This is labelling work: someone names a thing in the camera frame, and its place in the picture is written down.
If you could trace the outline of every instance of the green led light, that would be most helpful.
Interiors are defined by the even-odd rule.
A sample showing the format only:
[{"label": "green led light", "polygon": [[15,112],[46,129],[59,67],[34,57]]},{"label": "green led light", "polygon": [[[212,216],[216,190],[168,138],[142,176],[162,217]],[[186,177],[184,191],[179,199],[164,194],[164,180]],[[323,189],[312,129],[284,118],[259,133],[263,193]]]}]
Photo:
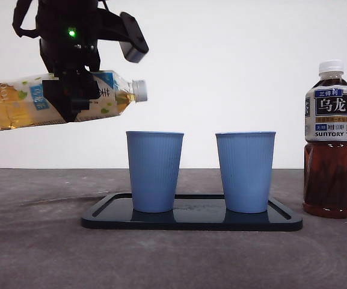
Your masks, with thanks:
[{"label": "green led light", "polygon": [[76,37],[76,28],[69,28],[68,33],[70,37],[75,38]]}]

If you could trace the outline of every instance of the plastic bottle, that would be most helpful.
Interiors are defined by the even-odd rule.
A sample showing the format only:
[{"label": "plastic bottle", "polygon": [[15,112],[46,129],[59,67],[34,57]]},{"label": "plastic bottle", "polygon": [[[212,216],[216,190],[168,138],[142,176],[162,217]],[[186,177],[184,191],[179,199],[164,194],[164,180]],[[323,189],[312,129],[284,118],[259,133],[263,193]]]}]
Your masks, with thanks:
[{"label": "plastic bottle", "polygon": [[321,80],[306,95],[306,212],[347,218],[347,82],[341,60],[320,64]]},{"label": "plastic bottle", "polygon": [[[132,101],[146,101],[144,81],[127,82],[111,70],[94,72],[100,98],[90,101],[75,122],[118,116]],[[43,96],[42,81],[57,80],[53,74],[31,76],[12,82],[0,82],[0,131],[27,126],[66,123]]]}]

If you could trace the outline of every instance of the tray rim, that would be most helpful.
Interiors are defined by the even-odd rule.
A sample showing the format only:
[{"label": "tray rim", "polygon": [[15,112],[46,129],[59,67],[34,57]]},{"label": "tray rim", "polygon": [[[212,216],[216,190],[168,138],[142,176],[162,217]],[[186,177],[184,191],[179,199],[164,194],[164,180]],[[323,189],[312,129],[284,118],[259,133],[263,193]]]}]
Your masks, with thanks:
[{"label": "tray rim", "polygon": [[[279,212],[282,211],[290,218],[285,222],[272,222],[271,225],[260,226],[259,224],[233,224],[233,223],[152,223],[152,222],[137,222],[137,221],[105,221],[97,220],[94,213],[98,214],[103,211],[110,203],[116,199],[132,198],[132,193],[108,193],[103,199],[98,201],[92,207],[83,213],[81,217],[81,225],[88,229],[148,229],[148,230],[177,230],[177,231],[299,231],[302,229],[302,217],[296,212],[292,211],[283,203],[269,197],[268,203]],[[224,199],[223,194],[201,194],[201,193],[188,193],[176,194],[175,199]]]}]

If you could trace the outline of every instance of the black tray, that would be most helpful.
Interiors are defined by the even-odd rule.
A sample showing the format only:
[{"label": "black tray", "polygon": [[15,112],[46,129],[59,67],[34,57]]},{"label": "black tray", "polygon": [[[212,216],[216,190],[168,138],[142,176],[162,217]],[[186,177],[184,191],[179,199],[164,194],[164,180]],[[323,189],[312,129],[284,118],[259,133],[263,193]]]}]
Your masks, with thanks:
[{"label": "black tray", "polygon": [[91,229],[297,231],[302,218],[273,198],[266,212],[243,214],[227,210],[223,194],[177,194],[173,210],[142,213],[133,209],[131,193],[111,193],[82,215],[81,224]]}]

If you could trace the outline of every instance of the gray table surface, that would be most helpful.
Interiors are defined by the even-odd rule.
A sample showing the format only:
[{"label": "gray table surface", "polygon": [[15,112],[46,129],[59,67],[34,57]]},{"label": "gray table surface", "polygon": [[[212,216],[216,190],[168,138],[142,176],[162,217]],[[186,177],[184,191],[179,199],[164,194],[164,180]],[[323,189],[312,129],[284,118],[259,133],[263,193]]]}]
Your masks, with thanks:
[{"label": "gray table surface", "polygon": [[[347,288],[347,219],[303,212],[302,170],[274,170],[271,195],[296,232],[121,231],[80,226],[127,170],[0,169],[0,289]],[[181,170],[178,193],[222,193],[219,170]]]}]

